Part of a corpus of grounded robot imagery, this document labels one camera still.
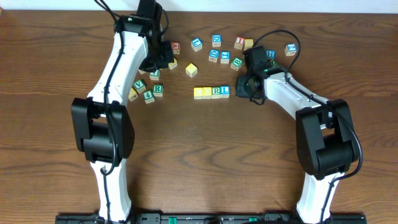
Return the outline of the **yellow O block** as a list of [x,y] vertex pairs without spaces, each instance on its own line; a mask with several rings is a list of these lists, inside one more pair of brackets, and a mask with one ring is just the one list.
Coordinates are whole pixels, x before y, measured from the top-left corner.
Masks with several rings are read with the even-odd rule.
[[203,87],[203,99],[211,99],[212,98],[212,87],[207,86]]

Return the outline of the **blue L block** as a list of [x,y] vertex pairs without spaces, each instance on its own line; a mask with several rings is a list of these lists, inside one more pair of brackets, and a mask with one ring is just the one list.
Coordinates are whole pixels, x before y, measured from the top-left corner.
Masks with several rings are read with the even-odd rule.
[[225,86],[220,86],[220,97],[221,98],[229,98],[230,96],[230,86],[225,85]]

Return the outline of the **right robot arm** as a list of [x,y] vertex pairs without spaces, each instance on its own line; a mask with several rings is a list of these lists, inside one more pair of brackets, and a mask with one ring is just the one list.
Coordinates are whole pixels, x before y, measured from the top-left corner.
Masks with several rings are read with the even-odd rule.
[[356,175],[363,150],[344,100],[330,101],[297,82],[284,67],[251,68],[236,79],[236,96],[261,105],[277,103],[295,120],[297,156],[305,172],[294,213],[279,223],[351,223],[359,217],[334,217],[330,206],[340,181]]

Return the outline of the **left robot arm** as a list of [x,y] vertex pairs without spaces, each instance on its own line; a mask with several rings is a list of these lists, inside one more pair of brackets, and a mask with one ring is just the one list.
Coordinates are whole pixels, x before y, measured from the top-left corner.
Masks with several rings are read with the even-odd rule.
[[71,105],[76,145],[93,169],[100,209],[95,223],[128,223],[132,202],[127,192],[126,161],[135,132],[127,112],[130,89],[139,70],[154,72],[173,59],[159,19],[121,16],[114,44],[95,87]]

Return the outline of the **green B block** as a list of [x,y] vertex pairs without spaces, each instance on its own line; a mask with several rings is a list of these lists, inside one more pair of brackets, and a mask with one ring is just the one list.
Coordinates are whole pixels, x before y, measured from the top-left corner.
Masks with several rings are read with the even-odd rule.
[[235,57],[231,62],[231,68],[238,71],[243,65],[243,60],[239,57]]

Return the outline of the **yellow C block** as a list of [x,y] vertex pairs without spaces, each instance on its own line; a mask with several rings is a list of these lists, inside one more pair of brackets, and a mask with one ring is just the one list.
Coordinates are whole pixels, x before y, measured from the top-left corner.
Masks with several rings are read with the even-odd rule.
[[201,100],[203,98],[203,88],[195,87],[193,89],[193,95],[195,100]]

